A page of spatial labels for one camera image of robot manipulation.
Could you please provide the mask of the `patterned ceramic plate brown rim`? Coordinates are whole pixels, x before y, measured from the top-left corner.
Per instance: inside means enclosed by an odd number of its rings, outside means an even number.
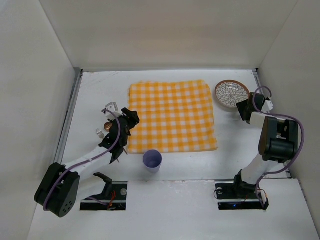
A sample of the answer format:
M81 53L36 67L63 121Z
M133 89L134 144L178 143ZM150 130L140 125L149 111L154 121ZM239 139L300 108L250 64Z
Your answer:
M234 109L237 104L247 100L250 96L249 89L236 80L223 80L214 89L218 102L224 107Z

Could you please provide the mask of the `copper spoon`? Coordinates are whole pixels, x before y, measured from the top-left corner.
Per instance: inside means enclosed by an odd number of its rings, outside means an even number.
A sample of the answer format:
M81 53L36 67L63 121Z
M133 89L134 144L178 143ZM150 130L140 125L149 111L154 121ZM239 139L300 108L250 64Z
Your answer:
M106 132L109 132L112 126L113 126L113 124L112 124L111 122L106 122L106 123L104 124L103 128L104 128L104 130L105 130Z

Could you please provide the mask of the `silver fork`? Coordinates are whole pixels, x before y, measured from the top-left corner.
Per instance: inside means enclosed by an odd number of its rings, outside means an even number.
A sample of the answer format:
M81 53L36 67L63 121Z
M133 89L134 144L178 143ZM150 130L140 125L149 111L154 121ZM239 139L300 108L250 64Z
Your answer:
M100 128L97 128L95 131L96 131L97 136L98 136L100 139L104 139L104 138L105 138L105 135L104 135L104 133L101 131Z

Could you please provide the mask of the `yellow checked cloth placemat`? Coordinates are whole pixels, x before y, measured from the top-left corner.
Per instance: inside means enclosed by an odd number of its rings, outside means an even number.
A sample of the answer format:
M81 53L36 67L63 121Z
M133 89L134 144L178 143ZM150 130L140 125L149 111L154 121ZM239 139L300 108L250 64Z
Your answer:
M142 154L204 152L218 148L211 89L204 80L138 82L130 86L128 108L140 123L127 150Z

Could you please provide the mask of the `lilac plastic cup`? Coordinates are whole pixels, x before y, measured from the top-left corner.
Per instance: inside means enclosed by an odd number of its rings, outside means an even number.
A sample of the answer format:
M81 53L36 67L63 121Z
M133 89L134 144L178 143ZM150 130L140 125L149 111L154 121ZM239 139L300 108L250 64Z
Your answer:
M150 173L158 173L163 162L161 153L155 149L148 150L142 158L143 164Z

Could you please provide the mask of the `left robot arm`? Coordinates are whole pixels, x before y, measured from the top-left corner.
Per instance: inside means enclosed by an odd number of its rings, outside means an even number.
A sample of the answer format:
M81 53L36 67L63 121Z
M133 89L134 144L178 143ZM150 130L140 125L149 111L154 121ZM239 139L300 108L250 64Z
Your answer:
M109 119L111 127L102 142L88 155L68 164L55 162L46 171L35 195L34 201L41 205L43 210L51 212L59 218L66 216L74 207L77 199L80 181L92 176L103 180L104 188L100 194L86 198L101 210L122 211L126 208L126 196L121 193L121 188L99 169L107 163L103 157L111 155L110 163L118 161L125 152L131 130L140 123L137 111L124 107L117 116L108 109L113 119Z

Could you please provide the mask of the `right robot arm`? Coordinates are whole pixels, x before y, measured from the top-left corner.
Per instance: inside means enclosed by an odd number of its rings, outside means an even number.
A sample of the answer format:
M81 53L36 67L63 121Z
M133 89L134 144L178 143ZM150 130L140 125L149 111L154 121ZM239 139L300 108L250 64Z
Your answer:
M298 152L298 122L263 113L270 103L264 95L251 92L247 100L236 104L241 119L261 129L257 156L234 177L232 191L239 199L255 194L262 177L275 165L293 160Z

